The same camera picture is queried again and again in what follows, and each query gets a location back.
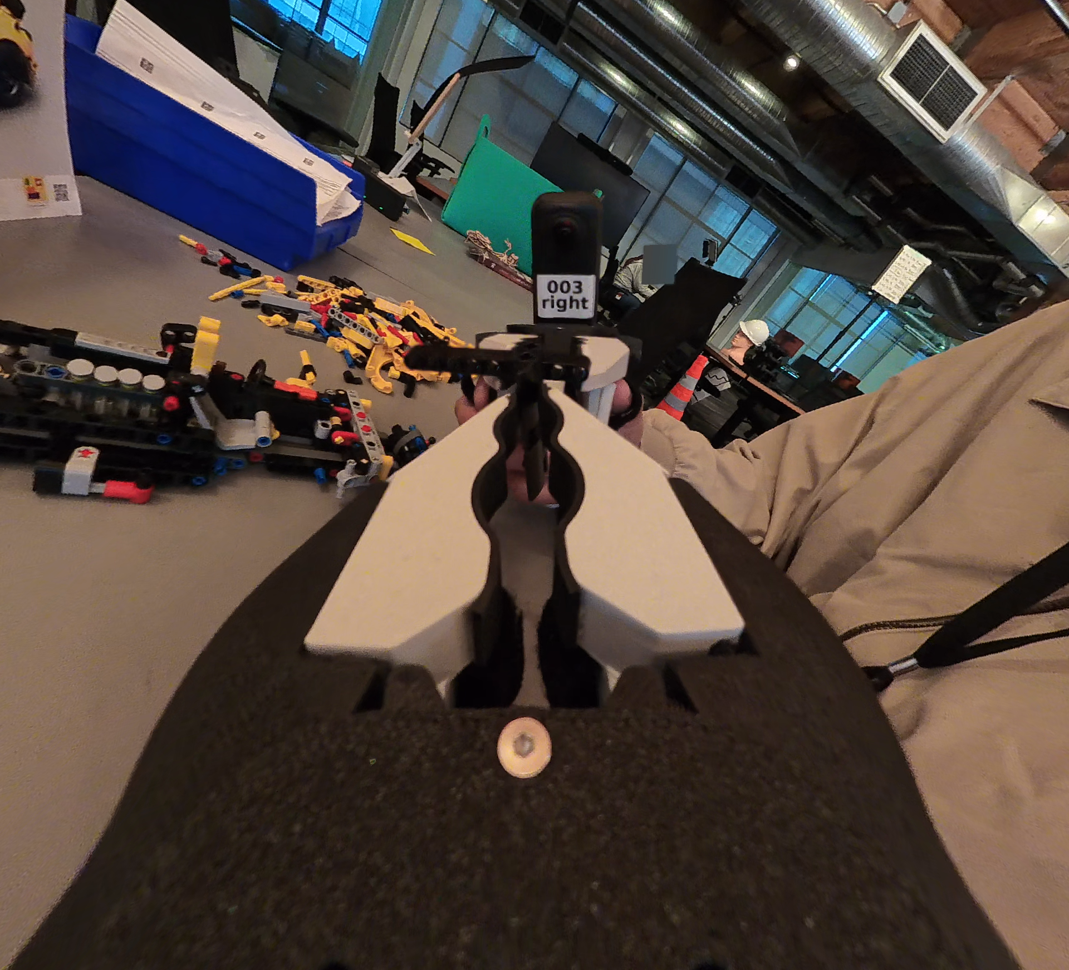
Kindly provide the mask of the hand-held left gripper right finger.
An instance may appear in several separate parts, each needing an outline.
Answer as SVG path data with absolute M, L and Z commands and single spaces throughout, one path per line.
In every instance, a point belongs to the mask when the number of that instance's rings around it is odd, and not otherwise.
M 537 637 L 549 703 L 595 705 L 610 673 L 734 649 L 743 618 L 667 471 L 566 392 L 543 410 L 558 509 Z

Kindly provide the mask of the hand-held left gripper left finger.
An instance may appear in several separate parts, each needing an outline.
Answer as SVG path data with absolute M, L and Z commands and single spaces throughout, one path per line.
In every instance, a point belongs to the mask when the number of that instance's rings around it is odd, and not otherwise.
M 524 673 L 523 618 L 491 522 L 509 496 L 506 395 L 401 469 L 303 646 L 427 669 L 463 706 L 507 707 Z

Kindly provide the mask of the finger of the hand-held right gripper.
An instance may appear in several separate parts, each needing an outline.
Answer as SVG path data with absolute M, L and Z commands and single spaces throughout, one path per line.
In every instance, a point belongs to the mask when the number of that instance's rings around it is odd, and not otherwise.
M 530 332 L 501 332 L 483 336 L 477 343 L 480 351 L 476 387 L 486 386 L 492 392 L 511 392 L 515 388 L 531 392 L 537 389 L 537 336 Z
M 576 401 L 600 421 L 609 421 L 611 401 L 619 381 L 624 380 L 631 363 L 631 348 L 615 336 L 575 336 L 580 355 L 589 363 L 580 380 Z

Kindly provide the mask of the pile of building bricks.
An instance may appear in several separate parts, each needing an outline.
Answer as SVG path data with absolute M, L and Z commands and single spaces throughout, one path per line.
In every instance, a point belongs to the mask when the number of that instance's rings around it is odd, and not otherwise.
M 420 383 L 451 381 L 445 372 L 412 370 L 406 361 L 410 349 L 469 347 L 454 328 L 435 321 L 414 301 L 368 293 L 338 275 L 322 280 L 300 274 L 290 284 L 280 275 L 262 273 L 236 255 L 187 235 L 181 234 L 179 242 L 229 280 L 210 302 L 236 301 L 262 326 L 326 345 L 341 359 L 343 380 L 353 385 L 367 382 L 384 395 L 399 388 L 410 398 Z

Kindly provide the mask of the person's right forearm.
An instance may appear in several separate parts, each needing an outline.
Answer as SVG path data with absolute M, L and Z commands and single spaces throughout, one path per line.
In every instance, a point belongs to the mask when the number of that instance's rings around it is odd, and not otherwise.
M 880 392 L 721 450 L 665 411 L 649 410 L 640 445 L 822 605 L 876 565 L 915 557 L 916 545 L 903 544 L 900 532 L 924 491 L 904 477 L 904 457 L 893 457 L 917 421 L 920 391 L 909 372 Z

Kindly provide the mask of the person's right hand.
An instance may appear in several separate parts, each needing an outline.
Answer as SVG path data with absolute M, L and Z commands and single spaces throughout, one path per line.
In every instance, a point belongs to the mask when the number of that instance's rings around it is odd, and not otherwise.
M 471 397 L 462 394 L 458 398 L 454 406 L 458 424 L 467 424 L 479 412 L 489 409 L 492 402 L 495 402 L 498 398 L 507 400 L 510 397 L 510 392 L 503 395 L 496 394 L 495 389 L 487 382 L 480 379 L 474 386 Z M 506 461 L 506 479 L 510 499 L 525 505 L 530 504 L 555 508 L 558 502 L 552 495 L 547 482 L 544 482 L 538 496 L 529 495 L 525 468 L 525 446 L 517 440 L 515 447 L 511 450 Z

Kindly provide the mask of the brown wooden model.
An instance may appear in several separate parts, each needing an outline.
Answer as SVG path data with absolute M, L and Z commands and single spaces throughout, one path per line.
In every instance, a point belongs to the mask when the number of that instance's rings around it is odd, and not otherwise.
M 503 242 L 503 247 L 506 248 L 503 252 L 496 251 L 489 236 L 474 229 L 465 235 L 465 251 L 469 258 L 480 266 L 494 271 L 503 280 L 522 287 L 530 294 L 533 284 L 530 275 L 520 270 L 518 257 L 512 252 L 509 240 Z

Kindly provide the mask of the black monitor screen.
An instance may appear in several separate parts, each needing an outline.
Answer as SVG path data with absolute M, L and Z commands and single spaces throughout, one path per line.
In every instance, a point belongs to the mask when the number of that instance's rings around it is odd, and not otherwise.
M 603 242 L 610 250 L 619 247 L 650 195 L 625 163 L 558 122 L 551 123 L 530 169 L 562 191 L 597 193 L 603 206 Z

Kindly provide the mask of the black office chair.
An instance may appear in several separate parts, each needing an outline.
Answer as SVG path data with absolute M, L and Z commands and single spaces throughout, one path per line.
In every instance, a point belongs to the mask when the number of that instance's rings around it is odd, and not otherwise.
M 746 278 L 688 259 L 671 284 L 661 286 L 620 326 L 626 336 L 640 341 L 636 386 L 651 378 L 675 350 L 684 345 L 702 350 L 718 318 L 732 307 L 746 283 Z

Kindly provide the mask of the curved black and wood stand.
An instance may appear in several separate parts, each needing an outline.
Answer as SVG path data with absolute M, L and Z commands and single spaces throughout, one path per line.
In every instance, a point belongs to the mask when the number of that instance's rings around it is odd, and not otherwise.
M 533 62 L 536 55 L 515 55 L 499 58 L 490 58 L 486 61 L 476 61 L 454 71 L 447 80 L 436 88 L 434 95 L 428 107 L 425 107 L 419 122 L 408 130 L 408 147 L 399 161 L 388 173 L 379 173 L 382 179 L 394 180 L 402 176 L 404 170 L 408 168 L 418 154 L 422 151 L 422 135 L 425 133 L 435 116 L 444 108 L 445 102 L 451 95 L 453 89 L 463 80 L 480 73 L 500 72 L 507 70 L 520 70 Z

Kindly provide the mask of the black box device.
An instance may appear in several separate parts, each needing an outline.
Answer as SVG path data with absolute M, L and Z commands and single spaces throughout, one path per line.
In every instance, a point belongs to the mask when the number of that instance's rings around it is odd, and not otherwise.
M 407 211 L 421 207 L 408 178 L 384 173 L 374 161 L 358 155 L 352 168 L 365 178 L 365 204 L 377 209 L 388 220 L 398 222 Z

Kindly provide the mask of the person's beige jacket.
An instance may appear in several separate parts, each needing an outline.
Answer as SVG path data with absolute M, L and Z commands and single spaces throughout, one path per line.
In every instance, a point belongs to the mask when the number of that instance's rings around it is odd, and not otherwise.
M 1067 541 L 1067 303 L 744 451 L 761 541 L 858 663 L 910 655 Z M 1067 968 L 1067 636 L 884 695 L 942 838 L 1024 968 Z

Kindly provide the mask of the white air vent grille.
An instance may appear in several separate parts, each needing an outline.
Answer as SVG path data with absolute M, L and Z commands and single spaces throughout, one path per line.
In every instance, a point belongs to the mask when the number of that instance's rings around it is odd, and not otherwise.
M 939 142 L 969 127 L 987 87 L 923 20 L 902 29 L 903 40 L 877 81 Z

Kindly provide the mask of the white printed paper sheets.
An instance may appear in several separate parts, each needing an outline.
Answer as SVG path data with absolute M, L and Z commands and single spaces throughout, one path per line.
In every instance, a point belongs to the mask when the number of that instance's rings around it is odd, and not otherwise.
M 321 227 L 354 214 L 361 200 L 332 160 L 303 147 L 241 89 L 125 0 L 100 30 L 97 56 L 310 178 Z

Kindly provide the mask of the white Technic instruction booklet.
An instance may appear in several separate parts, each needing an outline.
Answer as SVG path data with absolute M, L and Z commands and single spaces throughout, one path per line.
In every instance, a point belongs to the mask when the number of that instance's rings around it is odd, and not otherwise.
M 1 0 L 1 220 L 77 216 L 65 0 Z

